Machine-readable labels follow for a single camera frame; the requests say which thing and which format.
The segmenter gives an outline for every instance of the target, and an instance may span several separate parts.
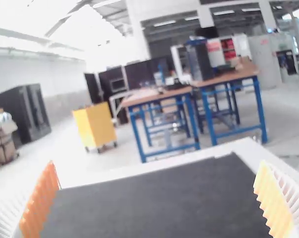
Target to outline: red label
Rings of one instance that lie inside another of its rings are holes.
[[[268,39],[263,39],[261,42],[260,42],[261,45],[266,45],[268,44]]]
[[[220,42],[211,42],[207,43],[208,52],[214,52],[221,50],[221,44]]]

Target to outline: table leg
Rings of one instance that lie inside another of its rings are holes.
[[[188,115],[190,118],[190,123],[191,123],[191,127],[193,129],[193,134],[194,134],[194,139],[195,139],[195,149],[199,150],[200,144],[199,144],[197,127],[196,127],[196,123],[195,123],[195,114],[194,114],[193,106],[191,104],[191,96],[190,96],[190,94],[186,94],[185,97],[186,97],[185,100],[186,100],[186,105],[187,105],[187,109],[188,109]]]
[[[115,119],[115,125],[118,125],[118,118],[116,116],[116,104],[115,104],[115,100],[110,100],[110,107],[111,107],[111,111],[112,111],[112,115],[113,115],[113,119]]]
[[[215,93],[213,96],[214,96],[215,107],[216,107],[217,112],[218,112],[219,111],[218,95]]]
[[[225,86],[225,93],[227,95],[227,101],[228,101],[228,105],[229,105],[230,115],[232,115],[233,110],[232,110],[231,97],[230,97],[230,93],[229,93],[229,89],[228,89],[228,84],[224,84],[224,86]]]
[[[257,102],[258,117],[262,129],[262,143],[267,143],[268,139],[267,139],[266,125],[265,125],[264,109],[263,109],[262,99],[260,96],[259,81],[257,79],[257,76],[253,78],[253,83],[254,83],[254,91],[255,91],[256,102]]]
[[[144,155],[144,151],[143,151],[143,148],[142,148],[142,143],[141,143],[141,139],[140,139],[140,136],[139,136],[138,128],[136,126],[135,115],[133,113],[133,108],[132,107],[129,107],[129,112],[130,112],[130,121],[131,121],[131,124],[132,124],[134,136],[135,136],[135,139],[136,139],[136,144],[137,144],[138,149],[139,149],[141,161],[142,161],[142,163],[146,163],[146,157]]]
[[[235,119],[237,121],[237,124],[240,125],[240,114],[239,114],[239,108],[238,108],[238,104],[237,104],[237,99],[235,97],[235,91],[234,91],[234,84],[230,83],[230,90],[231,90],[231,94],[232,94],[232,99],[233,99],[233,104],[234,104],[234,112],[235,112]]]
[[[148,104],[148,107],[149,107],[149,115],[150,115],[151,124],[152,124],[152,125],[155,125],[155,124],[154,124],[153,110],[151,109],[151,103]]]
[[[201,96],[202,96],[203,107],[205,111],[205,119],[207,121],[208,129],[211,137],[211,143],[212,145],[217,145],[217,138],[213,128],[212,113],[209,108],[208,95],[206,94],[205,88],[201,88]]]
[[[149,128],[148,128],[148,126],[146,124],[145,113],[143,111],[142,106],[139,106],[139,109],[140,109],[140,115],[141,115],[141,118],[142,118],[142,121],[143,121],[143,125],[144,125],[144,130],[145,130],[146,138],[148,140],[148,144],[149,144],[149,146],[152,146]]]
[[[177,97],[176,102],[177,103],[182,103],[183,102],[182,97]],[[178,109],[177,115],[179,117],[179,120],[181,121],[181,126],[185,127],[187,138],[190,138],[190,131],[189,131],[189,127],[188,127],[188,121],[187,121],[184,105],[183,104],[178,104],[177,109]]]
[[[196,99],[194,98],[194,107],[195,107],[195,112],[196,112],[196,117],[197,117],[197,122],[199,126],[200,133],[203,134],[203,121],[202,118],[199,116],[199,109],[198,109],[198,104]]]

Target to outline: computer monitor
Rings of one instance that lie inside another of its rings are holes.
[[[110,86],[113,93],[126,90],[126,85],[123,78],[110,80]]]

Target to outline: black server rack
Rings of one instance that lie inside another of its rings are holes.
[[[22,144],[51,132],[40,84],[18,86],[0,93],[0,108],[12,115]]]

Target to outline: stacked sack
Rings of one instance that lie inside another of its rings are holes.
[[[16,123],[9,113],[0,112],[0,164],[14,159],[16,155],[12,133],[17,130]]]

